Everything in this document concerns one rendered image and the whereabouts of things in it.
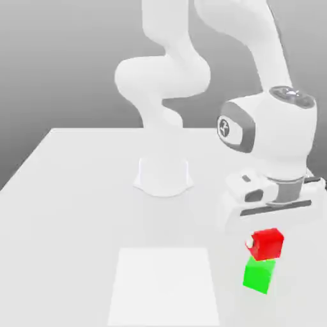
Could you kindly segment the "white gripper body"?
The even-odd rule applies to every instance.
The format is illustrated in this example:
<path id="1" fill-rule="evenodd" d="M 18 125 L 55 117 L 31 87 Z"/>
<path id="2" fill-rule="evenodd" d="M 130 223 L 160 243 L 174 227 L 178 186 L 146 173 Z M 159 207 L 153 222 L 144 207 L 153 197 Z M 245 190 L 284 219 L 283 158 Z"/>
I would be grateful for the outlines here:
<path id="1" fill-rule="evenodd" d="M 322 217 L 321 194 L 310 194 L 300 201 L 282 207 L 232 204 L 224 213 L 224 232 L 247 235 L 250 232 L 272 228 L 284 231 L 297 225 L 320 220 Z"/>

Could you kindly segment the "small red cube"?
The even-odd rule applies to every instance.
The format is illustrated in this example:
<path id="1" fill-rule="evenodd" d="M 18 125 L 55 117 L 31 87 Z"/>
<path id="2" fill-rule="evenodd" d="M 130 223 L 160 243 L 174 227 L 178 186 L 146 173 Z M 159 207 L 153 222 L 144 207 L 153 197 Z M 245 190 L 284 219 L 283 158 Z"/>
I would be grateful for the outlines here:
<path id="1" fill-rule="evenodd" d="M 284 235 L 277 228 L 255 231 L 251 236 L 254 246 L 249 251 L 256 261 L 280 257 Z"/>

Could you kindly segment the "small green cube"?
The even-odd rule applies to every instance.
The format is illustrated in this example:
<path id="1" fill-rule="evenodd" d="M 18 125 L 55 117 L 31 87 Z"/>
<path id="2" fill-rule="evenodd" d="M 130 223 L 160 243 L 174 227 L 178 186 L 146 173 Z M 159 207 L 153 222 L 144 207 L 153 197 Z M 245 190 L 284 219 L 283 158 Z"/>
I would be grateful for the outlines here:
<path id="1" fill-rule="evenodd" d="M 262 294 L 267 294 L 271 283 L 276 260 L 256 261 L 249 257 L 243 275 L 243 285 Z"/>

